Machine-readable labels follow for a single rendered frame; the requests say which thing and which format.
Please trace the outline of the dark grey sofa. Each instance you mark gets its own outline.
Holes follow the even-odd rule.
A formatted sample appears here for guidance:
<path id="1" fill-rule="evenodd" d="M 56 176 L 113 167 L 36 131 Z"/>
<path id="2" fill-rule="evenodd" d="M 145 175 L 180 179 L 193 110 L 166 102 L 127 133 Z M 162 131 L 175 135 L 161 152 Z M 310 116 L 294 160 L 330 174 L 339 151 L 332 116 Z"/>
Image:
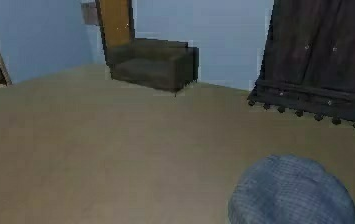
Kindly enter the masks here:
<path id="1" fill-rule="evenodd" d="M 187 42 L 135 38 L 107 49 L 111 78 L 177 93 L 198 81 L 199 48 Z"/>

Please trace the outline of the orange-brown room door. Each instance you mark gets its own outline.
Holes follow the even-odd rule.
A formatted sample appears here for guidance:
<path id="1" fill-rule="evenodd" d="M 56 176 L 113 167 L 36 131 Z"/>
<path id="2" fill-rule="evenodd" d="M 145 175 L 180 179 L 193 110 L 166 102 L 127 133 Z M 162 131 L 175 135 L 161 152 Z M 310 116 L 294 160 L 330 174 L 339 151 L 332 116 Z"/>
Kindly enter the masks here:
<path id="1" fill-rule="evenodd" d="M 96 0 L 106 49 L 133 39 L 132 0 Z"/>

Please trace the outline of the dark brown wooden wardrobe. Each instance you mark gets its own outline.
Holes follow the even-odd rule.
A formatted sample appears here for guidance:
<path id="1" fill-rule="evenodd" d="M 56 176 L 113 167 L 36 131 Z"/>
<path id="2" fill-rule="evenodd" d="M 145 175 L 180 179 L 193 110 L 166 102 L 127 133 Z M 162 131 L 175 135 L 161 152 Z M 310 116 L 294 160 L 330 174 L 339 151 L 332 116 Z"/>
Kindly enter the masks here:
<path id="1" fill-rule="evenodd" d="M 355 0 L 274 0 L 257 102 L 355 128 Z"/>

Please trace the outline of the grey-brown wall picture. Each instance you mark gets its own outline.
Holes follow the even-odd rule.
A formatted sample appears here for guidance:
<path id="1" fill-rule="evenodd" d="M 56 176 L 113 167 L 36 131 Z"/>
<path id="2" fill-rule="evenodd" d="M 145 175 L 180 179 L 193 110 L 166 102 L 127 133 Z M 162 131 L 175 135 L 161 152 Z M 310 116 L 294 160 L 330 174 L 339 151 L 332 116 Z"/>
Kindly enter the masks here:
<path id="1" fill-rule="evenodd" d="M 99 25 L 97 5 L 95 1 L 82 2 L 81 11 L 86 25 Z"/>

